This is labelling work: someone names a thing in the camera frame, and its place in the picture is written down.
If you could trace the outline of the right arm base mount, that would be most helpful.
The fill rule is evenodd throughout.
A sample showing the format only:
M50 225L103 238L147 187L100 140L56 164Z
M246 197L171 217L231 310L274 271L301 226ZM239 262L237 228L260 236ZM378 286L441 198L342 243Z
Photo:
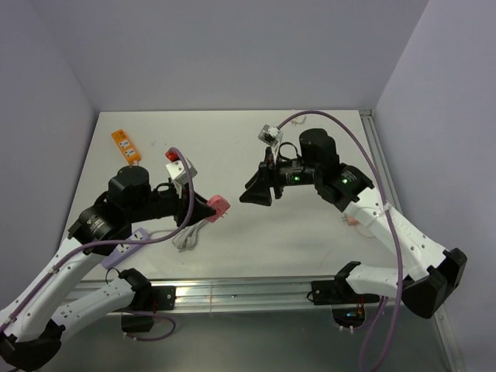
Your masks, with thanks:
M340 329L352 331L365 323L367 295L357 294L348 284L335 280L312 281L306 298L316 306L338 305L332 308L332 318Z

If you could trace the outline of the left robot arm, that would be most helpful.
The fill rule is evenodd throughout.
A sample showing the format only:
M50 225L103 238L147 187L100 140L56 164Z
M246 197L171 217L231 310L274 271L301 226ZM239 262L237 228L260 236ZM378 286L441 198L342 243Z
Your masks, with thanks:
M119 272L103 288L64 304L81 279L131 236L132 225L173 217L177 229L213 216L215 210L193 186L197 171L176 161L166 166L168 182L150 186L141 166L121 168L108 188L69 228L43 271L1 311L1 357L9 365L35 371L50 361L62 343L95 320L118 310L153 306L150 281L138 270Z

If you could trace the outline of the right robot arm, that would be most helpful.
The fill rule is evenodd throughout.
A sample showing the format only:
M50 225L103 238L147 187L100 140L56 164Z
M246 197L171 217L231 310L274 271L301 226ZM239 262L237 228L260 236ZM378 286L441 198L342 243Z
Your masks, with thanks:
M345 302L359 295L400 298L417 316L431 318L459 286L466 254L449 250L417 229L388 201L361 170L340 161L335 140L324 129L299 136L301 152L294 159L280 155L283 133L270 126L260 131L267 144L257 172L245 185L242 203L269 206L284 188L312 185L324 201L369 230L401 259L395 269L348 263L335 276L336 295Z

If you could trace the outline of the purple power strip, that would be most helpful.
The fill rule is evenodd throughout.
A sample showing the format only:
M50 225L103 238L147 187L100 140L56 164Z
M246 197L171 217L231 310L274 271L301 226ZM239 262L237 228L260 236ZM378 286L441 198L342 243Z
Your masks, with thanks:
M117 267L137 252L142 246L139 242L148 240L149 238L150 235L145 229L138 228L129 236L125 243L119 244L111 254L101 262L101 266L106 270Z

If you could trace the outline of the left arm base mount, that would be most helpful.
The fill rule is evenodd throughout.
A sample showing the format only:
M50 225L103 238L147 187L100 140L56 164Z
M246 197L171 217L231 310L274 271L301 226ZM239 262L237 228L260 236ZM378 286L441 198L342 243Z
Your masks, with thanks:
M175 286L153 286L150 298L145 302L138 312L170 311L174 309L176 299ZM121 330L126 333L137 335L138 333L148 333L157 321L151 315L131 315L126 313L121 317Z

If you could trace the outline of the pink plug adapter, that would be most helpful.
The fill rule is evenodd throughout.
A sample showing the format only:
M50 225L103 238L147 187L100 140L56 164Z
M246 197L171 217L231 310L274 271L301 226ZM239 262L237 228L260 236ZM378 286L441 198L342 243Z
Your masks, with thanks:
M214 223L222 218L230 208L230 203L221 195L214 195L207 201L207 206L215 210L215 214L206 218L210 223Z

